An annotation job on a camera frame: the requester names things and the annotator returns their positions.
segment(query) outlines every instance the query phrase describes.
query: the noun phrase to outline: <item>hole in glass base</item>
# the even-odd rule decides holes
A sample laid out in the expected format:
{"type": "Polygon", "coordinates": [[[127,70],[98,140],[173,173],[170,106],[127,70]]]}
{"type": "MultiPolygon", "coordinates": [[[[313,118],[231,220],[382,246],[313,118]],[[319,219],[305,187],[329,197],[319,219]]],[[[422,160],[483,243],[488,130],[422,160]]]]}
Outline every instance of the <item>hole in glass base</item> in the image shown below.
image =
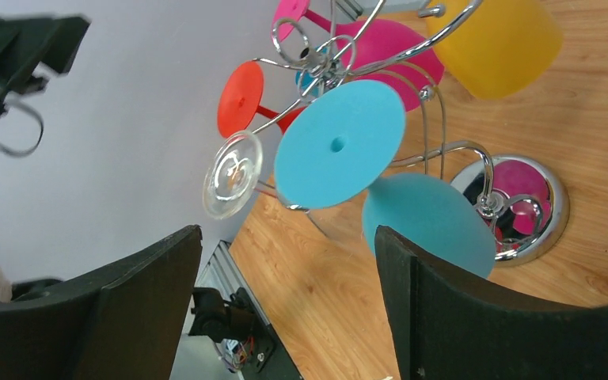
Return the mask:
{"type": "Polygon", "coordinates": [[[343,137],[337,137],[332,140],[329,149],[334,153],[339,153],[346,146],[346,140],[343,137]]]}

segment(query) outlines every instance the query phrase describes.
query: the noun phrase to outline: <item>pink wine glass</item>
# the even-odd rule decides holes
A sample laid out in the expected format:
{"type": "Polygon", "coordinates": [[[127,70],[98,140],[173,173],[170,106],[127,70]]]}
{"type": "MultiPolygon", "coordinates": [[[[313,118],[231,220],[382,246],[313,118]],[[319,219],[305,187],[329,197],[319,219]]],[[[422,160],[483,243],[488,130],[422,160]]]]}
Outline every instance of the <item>pink wine glass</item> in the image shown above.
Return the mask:
{"type": "MultiPolygon", "coordinates": [[[[310,10],[309,2],[310,0],[281,0],[279,6],[276,8],[272,25],[275,25],[276,22],[282,18],[291,18],[295,21],[299,21],[302,19],[302,17],[306,17],[314,24],[320,26],[327,32],[330,32],[332,23],[323,16],[310,10]]],[[[356,21],[350,24],[340,24],[336,26],[335,34],[336,36],[355,36],[363,25],[364,21],[356,21]]],[[[292,24],[280,25],[278,31],[279,40],[285,40],[293,30],[294,26],[292,24]]],[[[423,41],[425,41],[424,37],[417,32],[414,32],[406,25],[400,24],[396,21],[376,19],[369,25],[369,27],[367,27],[364,34],[356,41],[357,56],[355,57],[355,62],[351,68],[356,69],[369,63],[388,59],[397,53],[420,44],[423,41]]],[[[336,44],[339,49],[342,49],[346,46],[346,44],[348,44],[348,42],[338,40],[336,44]]],[[[350,59],[351,52],[349,51],[341,56],[341,62],[344,65],[348,65],[350,59]]],[[[435,83],[439,84],[439,82],[442,80],[444,66],[431,49],[407,59],[405,62],[423,68],[431,76],[433,82],[435,83]]],[[[387,69],[406,78],[417,89],[422,89],[423,87],[431,84],[430,81],[418,70],[414,70],[412,67],[409,67],[408,64],[392,65],[387,67],[387,69]]],[[[413,92],[412,87],[398,78],[378,73],[364,75],[362,78],[374,79],[393,87],[393,89],[400,94],[402,101],[405,103],[405,108],[407,111],[411,111],[420,106],[420,101],[418,100],[417,95],[413,92]]]]}

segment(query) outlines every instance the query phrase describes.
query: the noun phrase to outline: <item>white wall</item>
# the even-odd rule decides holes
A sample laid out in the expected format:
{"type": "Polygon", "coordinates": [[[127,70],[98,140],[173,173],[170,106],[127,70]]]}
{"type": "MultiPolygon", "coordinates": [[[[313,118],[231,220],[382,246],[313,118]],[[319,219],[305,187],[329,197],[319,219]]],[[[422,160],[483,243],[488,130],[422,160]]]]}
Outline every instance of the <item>white wall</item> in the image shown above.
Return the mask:
{"type": "MultiPolygon", "coordinates": [[[[70,74],[27,100],[46,121],[38,151],[21,160],[0,154],[0,264],[8,277],[68,279],[187,224],[203,227],[206,257],[235,235],[249,207],[210,220],[203,176],[222,143],[215,113],[226,78],[254,56],[277,59],[268,34],[276,4],[0,0],[1,14],[92,19],[70,74]]],[[[313,8],[327,14],[326,4],[314,0],[313,8]]],[[[294,74],[265,71],[263,105],[282,109],[295,98],[294,74]]],[[[23,116],[0,120],[6,143],[24,147],[35,137],[23,116]]],[[[261,137],[272,157],[279,132],[261,137]]]]}
{"type": "MultiPolygon", "coordinates": [[[[365,9],[366,13],[376,6],[377,0],[355,0],[360,6],[365,9]]],[[[407,10],[418,10],[428,0],[388,0],[383,6],[382,13],[404,12],[407,10]]]]}

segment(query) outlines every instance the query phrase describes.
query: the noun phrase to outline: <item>wooden table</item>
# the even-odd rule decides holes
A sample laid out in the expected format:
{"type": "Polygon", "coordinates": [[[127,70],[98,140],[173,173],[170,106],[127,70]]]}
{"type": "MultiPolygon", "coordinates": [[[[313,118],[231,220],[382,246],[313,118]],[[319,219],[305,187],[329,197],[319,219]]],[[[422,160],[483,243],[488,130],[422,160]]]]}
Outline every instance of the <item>wooden table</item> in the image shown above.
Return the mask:
{"type": "MultiPolygon", "coordinates": [[[[536,158],[560,174],[571,197],[570,222],[557,246],[522,267],[496,269],[490,280],[559,302],[608,304],[608,0],[544,3],[565,33],[553,67],[501,101],[475,100],[445,77],[448,140],[477,140],[494,154],[536,158]]],[[[424,31],[412,13],[387,18],[424,31]]],[[[405,155],[422,144],[419,117],[410,115],[405,155]]],[[[448,156],[446,177],[473,159],[448,156]]],[[[339,249],[304,215],[260,197],[231,252],[304,378],[399,378],[368,250],[339,249]]]]}

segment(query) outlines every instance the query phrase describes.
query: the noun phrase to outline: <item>chrome metal stand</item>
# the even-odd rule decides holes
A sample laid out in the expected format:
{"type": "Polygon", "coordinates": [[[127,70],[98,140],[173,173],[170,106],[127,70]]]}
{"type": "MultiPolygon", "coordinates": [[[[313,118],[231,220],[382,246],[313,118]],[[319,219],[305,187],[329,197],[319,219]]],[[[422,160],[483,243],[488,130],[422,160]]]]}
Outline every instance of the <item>chrome metal stand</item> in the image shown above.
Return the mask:
{"type": "MultiPolygon", "coordinates": [[[[569,214],[568,195],[564,185],[553,172],[530,158],[507,154],[493,157],[482,145],[476,142],[447,142],[446,109],[439,87],[425,70],[405,61],[427,51],[447,38],[463,22],[473,16],[482,2],[483,0],[469,0],[468,5],[448,25],[422,43],[388,59],[359,68],[353,68],[355,58],[358,55],[357,41],[381,12],[386,0],[378,0],[377,5],[368,15],[362,27],[353,36],[336,34],[336,12],[342,1],[331,0],[329,39],[317,47],[312,45],[305,29],[296,20],[279,19],[272,28],[272,43],[285,63],[263,58],[255,58],[253,61],[298,71],[299,76],[296,81],[298,99],[274,119],[259,126],[253,133],[259,134],[264,129],[276,124],[297,107],[309,105],[328,91],[364,75],[381,73],[399,79],[412,88],[420,101],[420,109],[423,113],[424,149],[410,158],[394,161],[390,167],[410,167],[423,162],[424,172],[428,174],[428,159],[441,157],[442,168],[439,178],[443,179],[446,154],[460,149],[475,151],[481,157],[481,160],[464,168],[450,184],[468,198],[477,209],[479,216],[495,232],[496,263],[502,265],[523,264],[544,254],[562,235],[569,214]],[[283,50],[279,40],[279,29],[282,25],[292,28],[301,36],[303,49],[299,57],[292,57],[283,50]],[[340,40],[345,41],[346,44],[335,49],[336,42],[340,40]],[[350,59],[342,63],[341,57],[347,52],[350,59]],[[393,65],[406,65],[418,70],[431,84],[418,89],[407,78],[394,71],[384,70],[393,65]],[[309,82],[305,83],[304,78],[310,79],[309,82]],[[424,104],[432,100],[435,95],[439,99],[442,110],[442,144],[435,149],[430,149],[428,148],[428,118],[424,104]],[[502,169],[498,171],[497,166],[501,164],[502,169]]],[[[343,3],[344,7],[342,9],[354,9],[353,2],[343,3]]],[[[437,2],[427,1],[424,4],[424,7],[419,9],[417,13],[418,17],[441,17],[447,11],[445,6],[437,2]]],[[[276,188],[262,182],[256,182],[254,186],[244,189],[244,192],[249,196],[253,190],[278,199],[283,206],[290,210],[306,212],[316,227],[326,234],[325,228],[317,223],[314,218],[315,210],[307,210],[288,202],[279,195],[276,188]]],[[[232,207],[232,210],[237,210],[240,207],[232,207]]]]}

